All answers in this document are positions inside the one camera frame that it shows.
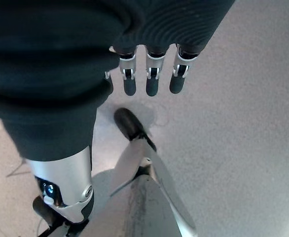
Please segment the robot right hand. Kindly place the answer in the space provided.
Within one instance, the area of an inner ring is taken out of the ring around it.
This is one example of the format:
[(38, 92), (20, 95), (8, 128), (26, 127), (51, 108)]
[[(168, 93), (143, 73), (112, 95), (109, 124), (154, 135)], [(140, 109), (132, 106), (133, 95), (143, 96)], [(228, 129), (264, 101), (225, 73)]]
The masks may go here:
[(0, 0), (0, 119), (48, 205), (72, 223), (93, 208), (91, 146), (105, 73), (143, 44), (200, 53), (231, 0)]

